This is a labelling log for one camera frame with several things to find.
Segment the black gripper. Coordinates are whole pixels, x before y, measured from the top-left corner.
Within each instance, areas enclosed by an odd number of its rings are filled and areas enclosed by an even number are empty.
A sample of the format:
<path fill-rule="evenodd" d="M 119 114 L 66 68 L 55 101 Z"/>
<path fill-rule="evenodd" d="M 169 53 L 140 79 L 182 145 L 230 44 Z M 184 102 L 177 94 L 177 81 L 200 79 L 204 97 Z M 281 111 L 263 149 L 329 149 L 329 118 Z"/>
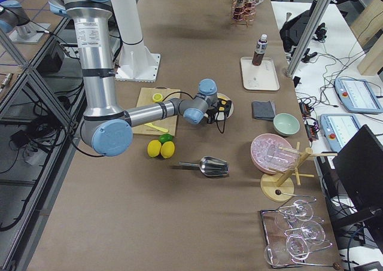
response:
<path fill-rule="evenodd" d="M 206 112 L 206 121 L 208 124 L 213 124 L 214 122 L 218 122 L 218 120 L 216 119 L 217 114 L 219 114 L 217 105 L 218 105 L 218 102 L 217 102 L 216 106 L 208 109 Z M 228 115 L 227 113 L 224 113 L 224 120 L 227 119 L 226 118 L 227 115 Z"/>

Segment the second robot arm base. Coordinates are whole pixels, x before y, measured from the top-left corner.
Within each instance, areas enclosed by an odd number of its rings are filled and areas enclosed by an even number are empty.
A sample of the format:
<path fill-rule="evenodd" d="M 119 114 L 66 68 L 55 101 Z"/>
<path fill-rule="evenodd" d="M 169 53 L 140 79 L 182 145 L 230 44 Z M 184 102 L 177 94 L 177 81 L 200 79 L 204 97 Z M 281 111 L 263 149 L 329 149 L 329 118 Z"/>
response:
<path fill-rule="evenodd" d="M 34 23 L 18 1 L 1 2 L 1 31 L 10 34 L 12 42 L 37 44 L 49 27 L 49 23 Z"/>

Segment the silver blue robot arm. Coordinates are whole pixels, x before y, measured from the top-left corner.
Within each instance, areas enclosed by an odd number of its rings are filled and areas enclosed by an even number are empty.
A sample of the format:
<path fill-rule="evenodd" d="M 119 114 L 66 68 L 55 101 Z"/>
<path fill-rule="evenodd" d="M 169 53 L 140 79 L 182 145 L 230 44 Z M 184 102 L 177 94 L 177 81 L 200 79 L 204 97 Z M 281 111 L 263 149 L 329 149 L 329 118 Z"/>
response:
<path fill-rule="evenodd" d="M 98 156 L 125 152 L 135 126 L 175 115 L 198 124 L 218 107 L 217 85 L 204 79 L 191 99 L 123 109 L 117 103 L 115 78 L 154 81 L 160 59 L 144 45 L 136 0 L 49 0 L 49 4 L 53 13 L 74 21 L 87 98 L 80 135 Z"/>

